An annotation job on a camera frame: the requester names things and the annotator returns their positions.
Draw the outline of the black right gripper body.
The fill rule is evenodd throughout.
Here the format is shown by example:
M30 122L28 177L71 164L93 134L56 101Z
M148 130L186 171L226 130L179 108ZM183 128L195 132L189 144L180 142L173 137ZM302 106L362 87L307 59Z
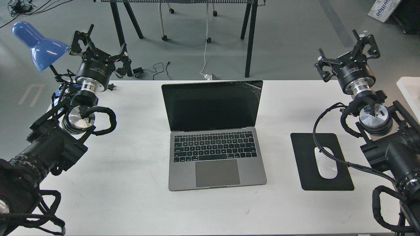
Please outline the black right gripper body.
M348 52L334 60L332 73L337 76L343 93L357 96L361 92L371 90L376 78L367 64L364 54L351 56Z

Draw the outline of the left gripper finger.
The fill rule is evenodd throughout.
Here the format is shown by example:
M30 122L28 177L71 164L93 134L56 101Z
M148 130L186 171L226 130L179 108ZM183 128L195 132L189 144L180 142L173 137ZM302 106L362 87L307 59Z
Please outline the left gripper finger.
M91 24L88 30L88 33L75 31L73 35L72 43L69 46L69 55L82 55L83 54L82 48L80 47L80 44L79 44L80 40L84 43L85 46L88 46L86 51L90 50L93 52L94 55L99 54L98 49L96 48L96 46L94 45L94 43L92 42L90 38L90 34L93 31L93 28L94 28L94 25Z
M122 67L116 68L115 62L122 62ZM106 58L106 65L110 68L111 72L115 72L117 77L123 78L129 71L132 60L128 57L126 43L120 47L120 54L109 56Z

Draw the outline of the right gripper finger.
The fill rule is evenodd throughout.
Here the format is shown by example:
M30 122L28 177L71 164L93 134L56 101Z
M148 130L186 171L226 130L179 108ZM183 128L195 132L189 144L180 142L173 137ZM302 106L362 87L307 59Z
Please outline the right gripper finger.
M324 82L330 81L333 76L337 75L337 69L340 69L342 66L342 61L339 59L330 59L326 58L324 51L322 49L319 49L319 58L318 62L314 64L315 68L317 69L318 73L320 74L320 77ZM331 72L323 70L324 67L329 67L331 69Z
M381 56L376 40L372 34L368 36L360 36L355 29L352 30L352 33L354 34L357 43L350 52L349 59L377 59ZM369 57L363 53L366 45L369 45L369 49L367 50Z

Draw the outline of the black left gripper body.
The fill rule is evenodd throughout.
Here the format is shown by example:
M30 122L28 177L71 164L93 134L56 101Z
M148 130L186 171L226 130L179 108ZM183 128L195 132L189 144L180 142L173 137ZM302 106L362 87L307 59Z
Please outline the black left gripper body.
M82 54L82 63L78 69L75 80L78 85L91 82L96 92L107 90L112 72L115 70L114 62L106 61L111 55L99 50L96 54L86 50Z

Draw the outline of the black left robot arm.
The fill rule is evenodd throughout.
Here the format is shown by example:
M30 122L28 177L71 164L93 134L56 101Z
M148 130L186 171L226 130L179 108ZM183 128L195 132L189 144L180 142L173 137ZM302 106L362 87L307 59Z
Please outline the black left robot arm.
M1 160L1 235L17 227L37 228L63 236L65 223L55 216L61 202L56 190L41 190L41 182L71 168L88 150L90 135L111 133L114 111L98 106L97 93L112 90L113 73L121 78L130 69L126 45L117 55L98 49L88 32L75 31L72 43L49 39L30 23L12 26L13 34L31 50L38 71L50 68L61 85L52 95L51 109L37 119L28 135L29 146L9 161Z

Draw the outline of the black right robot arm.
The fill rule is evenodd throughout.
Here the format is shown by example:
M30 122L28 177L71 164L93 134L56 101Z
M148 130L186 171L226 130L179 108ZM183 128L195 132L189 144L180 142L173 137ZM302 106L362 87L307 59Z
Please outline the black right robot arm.
M315 121L312 136L320 153L354 169L389 180L393 188L376 187L372 192L372 213L378 224L391 230L396 236L420 233L420 127L419 123L401 105L394 101L385 106L387 95L382 90L373 91L376 78L367 60L380 57L380 51L372 34L360 35L352 31L356 44L352 51L336 59L327 58L322 49L315 68L324 82L337 77L342 92L353 99L348 105L336 103L326 109ZM332 109L342 112L340 123L345 132L356 138L362 137L361 146L369 167L338 160L326 151L316 138L321 118ZM380 194L399 200L400 213L397 225L389 224L381 214Z

